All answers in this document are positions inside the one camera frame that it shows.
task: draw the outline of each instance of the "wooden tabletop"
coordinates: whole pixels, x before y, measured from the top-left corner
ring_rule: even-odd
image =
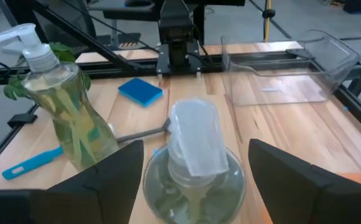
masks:
[[[294,42],[233,45],[232,52],[267,52],[284,50]],[[219,46],[207,46],[211,54],[220,53]],[[148,50],[123,51],[127,58],[156,57]],[[97,62],[104,59],[95,54],[83,54],[77,62]],[[262,223],[265,208],[251,176],[248,164],[248,141],[257,138],[283,149],[331,172],[361,172],[361,124],[335,98],[323,103],[301,103],[265,106],[233,106],[225,97],[222,74],[203,74],[160,80],[142,77],[164,89],[164,96],[148,108],[118,94],[117,88],[127,78],[94,80],[88,92],[90,103],[99,114],[112,123],[117,136],[133,134],[160,127],[171,105],[177,100],[196,97],[217,106],[222,133],[229,149],[239,158],[248,182],[245,203],[234,223]],[[42,109],[35,112],[38,119],[25,125],[0,155],[0,189],[47,189],[77,172],[64,157],[14,180],[5,180],[1,173],[36,154],[57,147],[50,116]],[[153,150],[166,143],[165,136],[144,139],[144,166]],[[159,223],[148,208],[142,185],[130,223]]]

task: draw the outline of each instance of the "sponge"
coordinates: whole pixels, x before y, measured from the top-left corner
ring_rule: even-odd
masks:
[[[118,91],[143,107],[149,106],[163,94],[162,89],[140,78],[134,78],[126,82],[124,85],[118,87]]]

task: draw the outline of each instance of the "pump dispenser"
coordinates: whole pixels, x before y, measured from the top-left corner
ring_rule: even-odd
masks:
[[[225,147],[215,105],[200,99],[171,108],[169,144],[144,174],[144,196],[166,223],[230,223],[245,194],[243,169]]]
[[[49,44],[41,43],[35,24],[21,24],[0,33],[0,43],[15,37],[24,44],[22,54],[31,70],[22,84],[51,114],[60,146],[75,168],[82,171],[117,151],[110,127],[89,103],[78,65],[60,63]]]

